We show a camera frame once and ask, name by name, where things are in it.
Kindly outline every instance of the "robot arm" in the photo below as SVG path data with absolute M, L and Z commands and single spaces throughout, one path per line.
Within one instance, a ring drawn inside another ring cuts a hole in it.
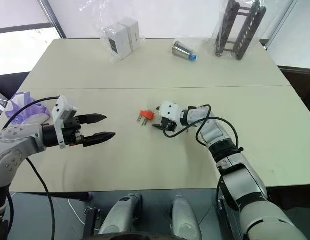
M 209 108 L 205 106 L 183 109 L 175 103 L 165 101 L 159 107 L 159 115 L 163 117 L 161 129 L 166 130 L 168 126 L 189 126 L 204 120 L 208 113 Z M 306 240 L 284 212 L 267 200 L 268 194 L 262 179 L 225 129 L 215 119 L 209 119 L 200 134 L 220 172 L 220 188 L 227 204 L 240 211 L 240 225 L 245 238 Z
M 61 95 L 52 111 L 54 125 L 28 124 L 8 127 L 0 132 L 0 216 L 5 212 L 9 187 L 22 162 L 47 147 L 83 144 L 84 147 L 108 141 L 115 133 L 101 132 L 84 137 L 81 124 L 97 123 L 101 114 L 75 116 L 77 108 Z

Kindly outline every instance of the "floor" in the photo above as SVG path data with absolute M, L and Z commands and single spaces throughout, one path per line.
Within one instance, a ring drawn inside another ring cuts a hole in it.
M 192 206 L 202 232 L 203 240 L 222 240 L 219 221 L 215 210 L 215 189 L 185 190 L 150 190 L 140 191 L 143 196 L 143 218 L 136 231 L 170 234 L 171 219 L 169 209 L 176 195 L 183 195 Z M 95 192 L 89 203 L 70 200 L 71 205 L 82 221 L 85 221 L 84 210 L 87 206 L 101 209 L 101 222 L 112 206 L 123 196 L 133 191 Z M 16 193 L 12 197 L 14 203 L 14 224 L 9 240 L 47 239 L 51 236 L 52 219 L 47 197 Z M 54 198 L 56 219 L 56 240 L 80 240 L 84 226 L 74 214 L 67 199 Z M 9 210 L 4 216 L 9 219 Z M 293 208 L 286 214 L 294 224 L 310 240 L 310 209 Z

